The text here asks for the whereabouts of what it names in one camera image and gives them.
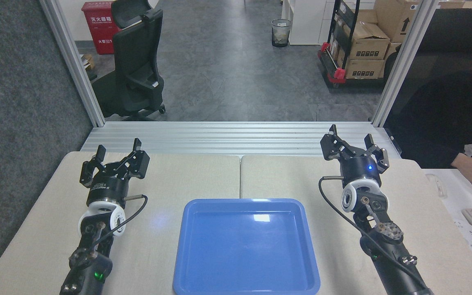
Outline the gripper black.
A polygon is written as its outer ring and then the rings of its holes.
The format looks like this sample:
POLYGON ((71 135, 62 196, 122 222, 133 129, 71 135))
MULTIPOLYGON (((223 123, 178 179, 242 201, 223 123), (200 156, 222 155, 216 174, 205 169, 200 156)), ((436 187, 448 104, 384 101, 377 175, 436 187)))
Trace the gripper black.
POLYGON ((97 153, 92 159, 82 164, 80 183, 90 188, 87 204, 104 199, 112 203, 125 204, 125 197, 129 190, 129 180, 132 177, 144 179, 150 156, 142 150, 142 142, 135 138, 133 151, 121 161, 107 164, 106 174, 104 174, 105 167, 102 161, 105 154, 105 147, 99 145, 97 153))
POLYGON ((365 136, 364 142, 365 150, 360 152, 359 157, 356 157, 358 148, 349 145, 338 136, 336 125, 332 125, 329 132, 320 141, 324 159, 327 161, 340 160, 340 172, 343 176, 342 187, 356 179, 365 177, 375 180, 378 186, 381 186, 379 172, 386 172, 390 166, 387 151, 376 145, 369 133, 365 136))

